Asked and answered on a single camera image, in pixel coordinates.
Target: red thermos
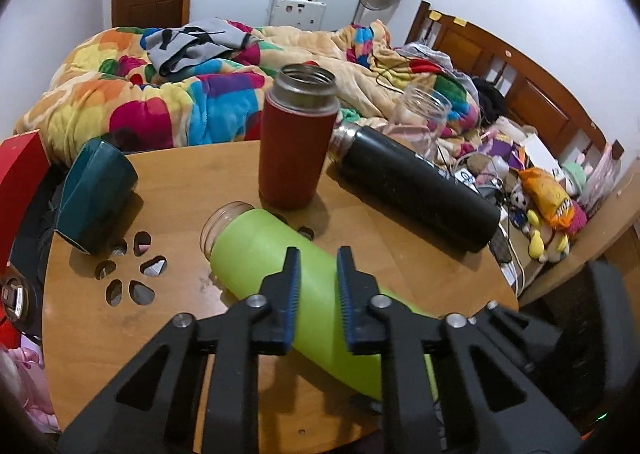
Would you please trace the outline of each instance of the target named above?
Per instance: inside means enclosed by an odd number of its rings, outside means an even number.
[[[306,64],[283,66],[267,92],[260,120],[258,187],[278,209],[311,202],[339,102],[334,75]]]

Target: round wooden table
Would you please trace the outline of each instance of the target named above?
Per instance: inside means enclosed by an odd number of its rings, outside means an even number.
[[[260,206],[258,149],[259,142],[239,142],[130,156],[140,180],[113,233],[113,243],[124,240],[127,252],[117,255],[110,247],[86,256],[54,237],[43,334],[51,397],[63,428],[174,314],[204,318],[226,310],[198,239],[223,204],[242,200]],[[314,243],[331,254],[351,245],[360,270],[430,314],[471,315],[491,299],[518,307],[487,249],[460,254],[353,190],[330,167],[308,208],[281,214],[294,228],[311,228]],[[141,257],[133,253],[137,232],[151,236]],[[140,265],[156,256],[166,258],[165,271],[157,277],[141,273]],[[98,280],[105,260],[115,269]],[[122,299],[111,306],[106,292],[115,279],[122,283]],[[153,290],[150,304],[132,300],[131,281]],[[351,389],[297,352],[261,357],[259,372],[263,453],[324,452],[377,427],[376,418],[350,405]],[[194,448],[199,452],[199,440]]]

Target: pink cloth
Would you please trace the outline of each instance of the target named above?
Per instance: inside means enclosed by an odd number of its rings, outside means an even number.
[[[574,205],[574,218],[571,220],[571,224],[569,224],[569,228],[567,228],[567,235],[572,238],[575,234],[580,232],[584,228],[584,225],[587,224],[587,214],[582,207],[578,205],[575,200],[571,200],[571,203]]]
[[[47,378],[35,351],[28,348],[8,350],[0,346],[0,376],[40,431],[60,430],[53,414]]]

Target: metal screw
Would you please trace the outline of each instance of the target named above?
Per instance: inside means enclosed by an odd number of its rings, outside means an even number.
[[[386,295],[382,295],[379,293],[371,297],[371,304],[380,309],[388,308],[389,306],[391,306],[391,299],[389,299],[389,297],[387,297]]]
[[[178,313],[171,319],[171,324],[177,328],[187,328],[193,322],[193,315],[191,313]]]
[[[447,315],[445,320],[452,328],[463,328],[466,326],[466,318],[464,315],[460,315],[460,313],[451,313]]]
[[[267,298],[260,293],[255,293],[246,298],[246,304],[252,308],[261,308],[267,304]]]

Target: metal bottle cap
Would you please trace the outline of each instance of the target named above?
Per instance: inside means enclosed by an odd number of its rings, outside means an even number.
[[[329,141],[329,149],[327,155],[329,160],[334,163],[340,163],[344,155],[347,154],[353,143],[353,139],[358,134],[358,131],[362,129],[358,124],[353,122],[343,122],[338,127],[334,127],[334,132],[331,133],[331,140]]]
[[[337,111],[338,87],[330,71],[309,64],[283,66],[267,92],[271,103],[286,110],[306,114]]]

